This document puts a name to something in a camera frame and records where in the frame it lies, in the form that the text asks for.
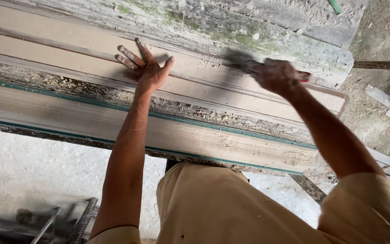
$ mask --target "paintbrush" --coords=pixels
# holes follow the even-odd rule
[[[269,65],[272,66],[276,63],[276,59],[270,59],[266,58],[264,60],[264,63],[260,63],[255,61],[251,55],[247,53],[240,53],[239,55],[239,62],[240,68],[245,72],[246,74],[252,74],[254,71],[251,70],[251,67],[253,65]],[[300,82],[308,82],[311,77],[311,73],[305,72],[305,71],[299,71],[296,70],[296,79],[299,80]]]

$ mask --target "person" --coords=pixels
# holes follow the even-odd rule
[[[137,40],[144,60],[122,47],[118,60],[138,71],[133,104],[116,139],[90,244],[140,243],[139,216],[150,97],[173,64],[160,67]],[[295,79],[287,61],[254,65],[254,79],[294,106],[338,184],[321,206],[318,228],[228,168],[181,162],[167,170],[156,196],[157,243],[390,243],[390,182],[364,145]]]

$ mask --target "forearm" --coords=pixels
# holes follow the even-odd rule
[[[306,123],[320,154],[338,177],[360,172],[384,175],[359,139],[302,85],[284,97]]]
[[[102,203],[91,232],[92,237],[109,228],[139,226],[150,97],[151,92],[140,89],[135,92],[133,104],[109,158]]]

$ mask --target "wrist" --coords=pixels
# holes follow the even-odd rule
[[[296,79],[292,79],[289,82],[289,86],[285,89],[280,96],[284,97],[290,103],[298,102],[301,94],[306,91],[305,87],[302,86],[301,82]]]
[[[135,96],[143,95],[143,96],[151,96],[156,89],[153,86],[143,86],[138,85],[135,89]]]

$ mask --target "green stripe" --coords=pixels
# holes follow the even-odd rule
[[[87,98],[83,98],[80,96],[69,95],[69,94],[65,94],[62,92],[58,92],[58,91],[49,91],[49,90],[37,88],[34,86],[26,86],[26,85],[15,84],[15,83],[6,82],[6,81],[0,81],[0,86],[13,88],[13,89],[17,89],[17,90],[22,90],[22,91],[29,91],[29,92],[33,92],[33,93],[37,93],[37,94],[43,94],[43,95],[51,96],[51,97],[62,98],[62,99],[80,102],[80,103],[86,103],[86,104],[100,106],[100,107],[104,107],[104,108],[116,109],[116,110],[125,111],[125,112],[128,112],[130,109],[129,106],[125,106],[125,105],[102,102],[102,101],[98,101],[98,100],[94,100],[94,99],[87,99]],[[285,144],[289,144],[289,145],[295,145],[295,146],[300,146],[300,147],[305,147],[305,148],[317,150],[317,146],[315,146],[315,145],[305,143],[305,142],[290,140],[290,139],[286,139],[286,138],[281,138],[281,137],[277,137],[277,136],[268,136],[268,135],[264,135],[264,134],[260,134],[260,133],[244,131],[241,129],[229,128],[229,127],[226,127],[223,125],[214,125],[214,124],[210,124],[207,122],[201,122],[201,121],[197,121],[194,119],[187,119],[187,118],[182,118],[182,117],[177,117],[177,116],[172,116],[172,115],[166,115],[166,114],[162,114],[162,113],[158,113],[158,112],[149,112],[148,115],[151,117],[159,118],[159,119],[167,119],[167,120],[185,123],[185,124],[189,124],[189,125],[197,125],[197,126],[201,126],[201,127],[210,128],[210,129],[216,129],[216,130],[231,132],[231,133],[235,133],[235,134],[239,134],[239,135],[251,136],[251,137],[260,138],[260,139],[264,139],[264,140],[268,140],[268,141],[276,141],[276,142],[281,142],[281,143],[285,143]]]
[[[27,130],[31,130],[31,131],[39,131],[39,132],[44,132],[44,133],[47,133],[47,134],[53,134],[53,135],[59,135],[59,136],[80,138],[80,139],[84,139],[84,140],[88,140],[88,141],[99,141],[99,142],[115,144],[115,141],[112,141],[112,140],[106,140],[106,139],[101,139],[101,138],[97,138],[97,137],[90,137],[90,136],[83,136],[83,135],[78,135],[78,134],[73,134],[73,133],[62,132],[62,131],[49,130],[49,129],[38,128],[38,127],[34,127],[34,126],[29,126],[29,125],[20,125],[20,124],[5,122],[5,121],[0,121],[0,125],[12,127],[12,128],[27,129]],[[193,158],[202,158],[202,159],[208,159],[208,160],[213,160],[213,161],[219,161],[219,162],[226,162],[226,163],[238,164],[238,165],[243,165],[243,166],[249,166],[249,167],[254,167],[254,168],[259,168],[259,169],[270,169],[270,170],[281,171],[281,172],[285,172],[285,173],[289,173],[289,174],[303,175],[303,173],[298,172],[298,171],[292,171],[292,170],[286,170],[286,169],[277,169],[277,168],[268,167],[268,166],[243,163],[243,162],[238,162],[238,161],[233,161],[233,160],[228,160],[228,159],[222,159],[222,158],[214,158],[214,157],[198,155],[198,154],[194,154],[194,153],[179,152],[179,151],[168,150],[168,149],[163,149],[163,148],[155,148],[155,147],[149,147],[149,146],[146,146],[145,148],[149,149],[149,150],[157,151],[157,152],[175,153],[175,154],[179,154],[179,155],[190,156],[190,157],[193,157]]]

